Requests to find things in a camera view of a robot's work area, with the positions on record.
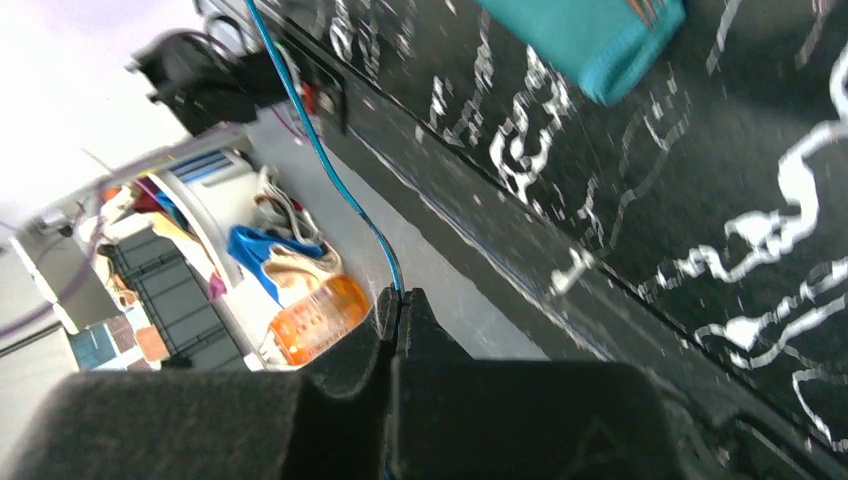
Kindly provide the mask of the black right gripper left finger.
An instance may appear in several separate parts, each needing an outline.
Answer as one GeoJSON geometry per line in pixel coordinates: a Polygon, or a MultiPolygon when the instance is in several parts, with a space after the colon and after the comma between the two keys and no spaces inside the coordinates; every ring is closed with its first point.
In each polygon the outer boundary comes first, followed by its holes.
{"type": "Polygon", "coordinates": [[[379,479],[401,297],[293,371],[77,373],[37,410],[17,479],[379,479]]]}

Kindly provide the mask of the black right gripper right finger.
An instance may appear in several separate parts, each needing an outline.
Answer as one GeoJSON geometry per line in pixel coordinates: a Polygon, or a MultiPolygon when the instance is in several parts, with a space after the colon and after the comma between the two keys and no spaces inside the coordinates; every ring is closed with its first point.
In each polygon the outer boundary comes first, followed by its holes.
{"type": "Polygon", "coordinates": [[[397,479],[681,479],[657,389],[603,361],[483,360],[406,293],[391,370],[397,479]]]}

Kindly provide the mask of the teal cloth napkin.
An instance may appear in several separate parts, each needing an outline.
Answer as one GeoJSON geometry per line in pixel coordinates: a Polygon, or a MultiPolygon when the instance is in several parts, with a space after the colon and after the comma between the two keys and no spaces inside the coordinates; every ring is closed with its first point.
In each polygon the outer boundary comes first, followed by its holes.
{"type": "Polygon", "coordinates": [[[683,24],[681,1],[664,1],[649,30],[625,0],[491,0],[478,5],[594,103],[621,101],[683,24]]]}

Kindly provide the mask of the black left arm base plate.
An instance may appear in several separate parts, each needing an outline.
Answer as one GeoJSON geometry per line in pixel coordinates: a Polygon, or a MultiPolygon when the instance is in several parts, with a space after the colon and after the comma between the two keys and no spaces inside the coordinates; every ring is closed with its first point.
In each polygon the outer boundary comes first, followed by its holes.
{"type": "MultiPolygon", "coordinates": [[[[153,88],[150,102],[166,106],[194,136],[223,122],[251,123],[271,107],[296,114],[294,97],[269,53],[218,52],[214,41],[199,31],[166,32],[134,55],[128,71],[146,78],[153,88]]],[[[291,34],[279,37],[277,45],[306,112],[344,133],[347,102],[340,71],[291,34]]]]}

